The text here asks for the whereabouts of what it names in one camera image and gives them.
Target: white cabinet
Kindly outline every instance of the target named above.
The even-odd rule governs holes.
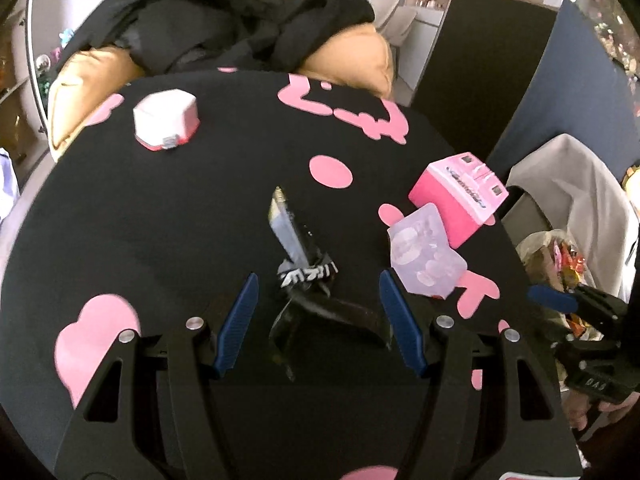
[[[438,35],[438,27],[429,23],[415,21],[409,36],[398,53],[398,75],[411,90],[420,82],[424,66],[427,63],[431,47]]]

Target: black tablecloth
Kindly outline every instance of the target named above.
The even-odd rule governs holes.
[[[378,208],[414,211],[412,185],[452,150],[411,110],[403,110],[403,146],[287,106],[277,95],[288,82],[285,74],[217,71],[137,80],[50,174],[14,245],[0,310],[0,402],[49,468],[72,413],[54,345],[90,298],[121,295],[135,307],[142,334],[153,335],[201,314],[214,295],[234,296],[251,271],[260,278],[260,301],[235,369],[212,390],[242,478],[337,480],[363,466],[399,466],[426,386],[396,346],[389,352],[314,324],[296,338],[295,384],[270,360],[284,252],[267,212],[282,186],[340,269],[335,295],[381,308],[378,278],[389,256]],[[171,88],[197,97],[202,123],[188,144],[151,152],[134,138],[132,108]],[[388,119],[364,91],[328,91],[312,81],[306,99]],[[330,189],[316,182],[309,171],[315,155],[341,160],[353,183]],[[506,319],[525,333],[527,280],[500,224],[482,227],[459,253],[500,287],[500,300],[485,298],[466,323],[496,335]],[[443,306],[459,322],[461,291]]]

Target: silver screw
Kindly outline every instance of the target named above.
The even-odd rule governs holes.
[[[186,327],[189,330],[199,330],[204,326],[204,320],[201,317],[190,317],[187,320]]]
[[[131,329],[123,330],[118,335],[118,341],[120,341],[121,343],[130,343],[133,341],[133,338],[135,338],[135,336],[136,336],[135,330],[131,330]]]
[[[436,323],[441,328],[451,328],[454,325],[453,318],[451,316],[438,316]]]
[[[507,341],[511,341],[512,343],[517,343],[518,341],[520,341],[520,334],[513,328],[508,328],[507,330],[505,330],[504,336]]]

